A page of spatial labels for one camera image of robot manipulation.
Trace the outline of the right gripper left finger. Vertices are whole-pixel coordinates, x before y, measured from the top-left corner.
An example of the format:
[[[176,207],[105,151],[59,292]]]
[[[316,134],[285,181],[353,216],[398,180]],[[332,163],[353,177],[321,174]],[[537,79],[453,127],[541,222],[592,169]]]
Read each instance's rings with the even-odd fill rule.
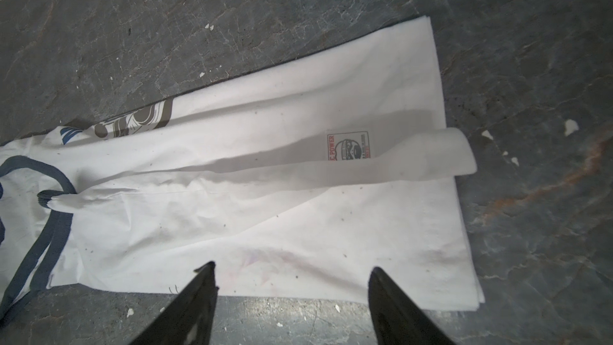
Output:
[[[130,344],[208,345],[219,291],[215,268],[210,261],[196,269],[193,280]]]

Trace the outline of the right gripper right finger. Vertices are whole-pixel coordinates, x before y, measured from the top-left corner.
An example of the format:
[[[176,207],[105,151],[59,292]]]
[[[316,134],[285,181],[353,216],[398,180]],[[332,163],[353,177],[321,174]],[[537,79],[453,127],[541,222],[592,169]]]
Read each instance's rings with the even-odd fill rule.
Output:
[[[379,344],[453,343],[380,267],[370,273],[368,305]]]

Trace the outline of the white navy-trimmed tank top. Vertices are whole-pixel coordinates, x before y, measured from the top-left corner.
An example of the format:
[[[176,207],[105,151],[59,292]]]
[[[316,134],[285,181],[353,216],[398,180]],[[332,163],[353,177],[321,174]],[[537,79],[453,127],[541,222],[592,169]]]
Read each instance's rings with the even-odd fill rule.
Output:
[[[82,284],[363,303],[383,268],[420,307],[485,300],[428,17],[87,129],[1,148],[1,318]]]

